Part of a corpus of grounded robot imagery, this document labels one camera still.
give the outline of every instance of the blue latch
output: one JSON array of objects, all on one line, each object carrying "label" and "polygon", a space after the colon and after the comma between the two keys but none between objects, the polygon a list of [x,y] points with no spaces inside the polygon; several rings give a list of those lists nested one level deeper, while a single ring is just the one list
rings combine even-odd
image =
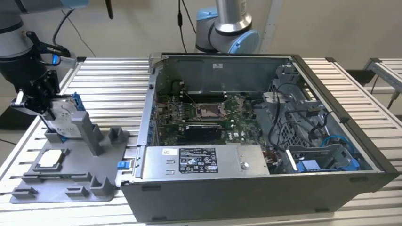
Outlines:
[{"label": "blue latch", "polygon": [[129,169],[129,162],[128,161],[117,162],[117,170],[128,170],[128,169]]}]

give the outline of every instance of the motherboard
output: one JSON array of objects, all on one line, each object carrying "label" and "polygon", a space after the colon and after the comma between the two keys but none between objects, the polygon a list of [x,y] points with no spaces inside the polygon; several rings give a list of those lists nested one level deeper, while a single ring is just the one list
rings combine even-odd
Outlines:
[{"label": "motherboard", "polygon": [[163,146],[266,143],[251,100],[241,94],[171,96],[157,103],[157,124]]}]

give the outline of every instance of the white component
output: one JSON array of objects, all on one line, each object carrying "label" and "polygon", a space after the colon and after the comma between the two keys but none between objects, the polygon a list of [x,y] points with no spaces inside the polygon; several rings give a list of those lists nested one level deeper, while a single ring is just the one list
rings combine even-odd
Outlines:
[{"label": "white component", "polygon": [[17,94],[17,98],[14,100],[14,104],[18,105],[22,101],[22,97],[24,97],[24,92],[20,91],[18,94]]},{"label": "white component", "polygon": [[163,148],[161,155],[177,155],[177,148]]},{"label": "white component", "polygon": [[42,156],[38,160],[38,166],[40,167],[52,167],[61,157],[61,150],[60,149],[49,149],[42,153]]}]

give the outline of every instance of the white wall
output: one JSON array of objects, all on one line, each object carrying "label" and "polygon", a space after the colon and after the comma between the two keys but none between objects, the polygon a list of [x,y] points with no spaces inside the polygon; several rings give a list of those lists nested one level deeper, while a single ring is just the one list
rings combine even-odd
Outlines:
[{"label": "white wall", "polygon": [[[112,0],[115,19],[109,20],[103,0],[91,0],[89,5],[71,14],[84,40],[97,57],[148,57],[151,52],[183,52],[177,27],[176,0]],[[184,0],[195,23],[196,10],[215,6],[213,0]],[[254,28],[264,30],[270,0],[250,0],[247,9],[254,16]],[[195,34],[184,7],[183,34],[188,51],[193,51]],[[24,15],[29,29],[41,40],[51,42],[53,30],[63,17],[60,11]],[[57,42],[77,56],[91,56],[80,43],[72,26],[65,22]]]},{"label": "white wall", "polygon": [[334,57],[348,69],[402,57],[402,0],[283,0],[268,51]]}]

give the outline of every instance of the sticker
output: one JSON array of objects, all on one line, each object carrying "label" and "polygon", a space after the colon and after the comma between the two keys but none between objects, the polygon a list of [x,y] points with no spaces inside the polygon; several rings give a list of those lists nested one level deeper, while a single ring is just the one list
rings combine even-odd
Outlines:
[{"label": "sticker", "polygon": [[180,173],[217,173],[215,148],[180,148]]},{"label": "sticker", "polygon": [[176,148],[163,148],[161,155],[177,155],[177,149]]},{"label": "sticker", "polygon": [[212,68],[216,69],[216,68],[223,68],[223,64],[212,64]]}]

